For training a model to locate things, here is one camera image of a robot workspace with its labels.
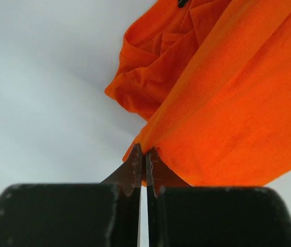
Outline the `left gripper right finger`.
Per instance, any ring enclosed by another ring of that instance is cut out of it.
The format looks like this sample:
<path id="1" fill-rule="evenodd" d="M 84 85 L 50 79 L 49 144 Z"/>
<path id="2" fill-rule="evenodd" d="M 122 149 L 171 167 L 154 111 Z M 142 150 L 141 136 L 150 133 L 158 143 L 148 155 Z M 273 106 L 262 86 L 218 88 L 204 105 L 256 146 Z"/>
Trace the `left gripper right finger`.
<path id="1" fill-rule="evenodd" d="M 145 156 L 150 246 L 291 246 L 291 217 L 268 187 L 193 187 L 156 149 Z"/>

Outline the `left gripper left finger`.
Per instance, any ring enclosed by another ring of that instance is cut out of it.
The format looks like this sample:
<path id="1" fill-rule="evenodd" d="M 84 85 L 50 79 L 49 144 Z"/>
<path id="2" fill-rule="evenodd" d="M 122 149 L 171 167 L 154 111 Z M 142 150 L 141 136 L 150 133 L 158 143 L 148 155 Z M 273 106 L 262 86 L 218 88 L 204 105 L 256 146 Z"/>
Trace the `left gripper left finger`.
<path id="1" fill-rule="evenodd" d="M 100 183 L 13 184 L 0 195 L 2 246 L 139 246 L 142 150 Z"/>

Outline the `orange t shirt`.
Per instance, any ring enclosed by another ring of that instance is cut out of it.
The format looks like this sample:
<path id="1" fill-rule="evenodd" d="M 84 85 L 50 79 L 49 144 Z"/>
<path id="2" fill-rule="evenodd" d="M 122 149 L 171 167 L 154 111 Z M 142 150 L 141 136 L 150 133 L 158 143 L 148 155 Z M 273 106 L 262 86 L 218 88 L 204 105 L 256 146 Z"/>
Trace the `orange t shirt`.
<path id="1" fill-rule="evenodd" d="M 188 183 L 265 185 L 291 170 L 291 1 L 157 1 L 105 93 Z"/>

